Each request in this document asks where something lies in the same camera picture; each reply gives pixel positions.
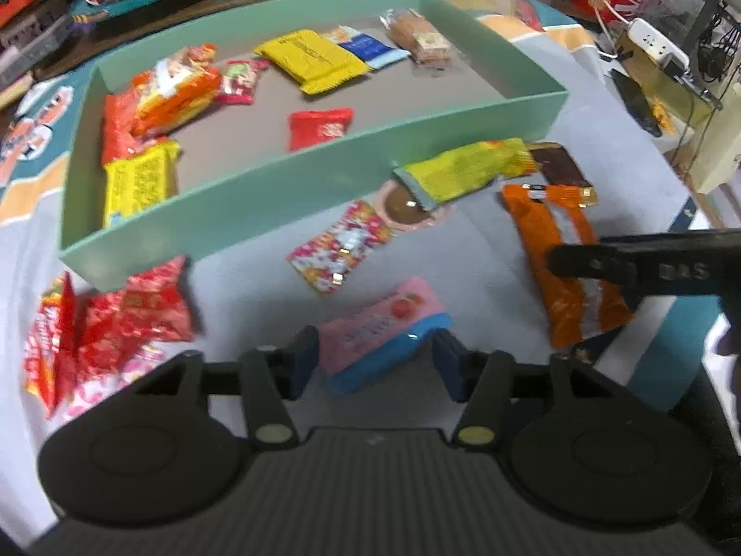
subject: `yellow wrapper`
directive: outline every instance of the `yellow wrapper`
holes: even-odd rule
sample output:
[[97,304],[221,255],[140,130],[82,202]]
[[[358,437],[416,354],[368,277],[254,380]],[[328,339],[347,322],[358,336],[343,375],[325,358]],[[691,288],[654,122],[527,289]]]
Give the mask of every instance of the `yellow wrapper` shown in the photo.
[[321,94],[364,75],[370,67],[327,38],[301,29],[255,48],[293,77],[305,94]]
[[150,146],[139,156],[106,165],[103,227],[115,225],[172,196],[173,164],[179,153],[177,142],[167,140]]
[[517,177],[535,173],[525,142],[519,138],[474,142],[446,150],[436,157],[395,170],[425,210],[480,188],[497,176]]

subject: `blue snack package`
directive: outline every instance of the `blue snack package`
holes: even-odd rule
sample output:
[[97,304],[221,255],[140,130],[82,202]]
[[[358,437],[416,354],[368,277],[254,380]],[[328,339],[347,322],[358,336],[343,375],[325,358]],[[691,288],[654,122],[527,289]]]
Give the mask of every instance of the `blue snack package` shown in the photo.
[[352,27],[337,27],[334,31],[325,33],[325,37],[356,55],[374,71],[392,63],[403,61],[411,55],[407,50],[387,46],[372,36],[361,33]]

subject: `power strip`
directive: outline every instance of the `power strip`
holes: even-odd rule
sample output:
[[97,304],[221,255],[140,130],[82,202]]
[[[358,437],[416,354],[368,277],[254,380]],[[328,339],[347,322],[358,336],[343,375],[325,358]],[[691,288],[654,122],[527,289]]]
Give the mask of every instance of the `power strip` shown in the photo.
[[684,70],[689,70],[690,57],[677,44],[644,19],[636,18],[629,23],[628,38],[657,65],[661,66],[666,57],[673,54],[677,61],[684,65]]

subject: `orange snack package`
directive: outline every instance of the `orange snack package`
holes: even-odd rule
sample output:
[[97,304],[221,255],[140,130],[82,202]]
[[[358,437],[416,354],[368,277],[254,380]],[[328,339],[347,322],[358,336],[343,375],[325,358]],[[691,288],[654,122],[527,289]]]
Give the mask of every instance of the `orange snack package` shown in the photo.
[[183,48],[134,77],[131,85],[139,98],[132,135],[166,134],[206,109],[221,86],[214,57],[212,44]]
[[554,349],[570,347],[631,320],[633,314],[615,284],[591,278],[558,278],[547,266],[547,254],[555,246],[597,243],[581,208],[582,188],[510,184],[502,196],[540,286]]

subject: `green tray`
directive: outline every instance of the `green tray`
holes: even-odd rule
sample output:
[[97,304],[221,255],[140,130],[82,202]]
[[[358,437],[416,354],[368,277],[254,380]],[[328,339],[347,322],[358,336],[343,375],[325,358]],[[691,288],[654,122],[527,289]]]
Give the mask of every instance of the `green tray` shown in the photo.
[[[416,8],[468,58],[504,100],[405,119],[264,164],[169,198],[101,229],[100,165],[105,95],[189,44],[234,49],[295,29]],[[376,190],[391,170],[477,140],[542,139],[568,92],[515,46],[443,0],[272,0],[178,25],[100,57],[88,66],[84,103],[64,190],[60,258],[100,291],[184,254],[201,259],[226,246]]]

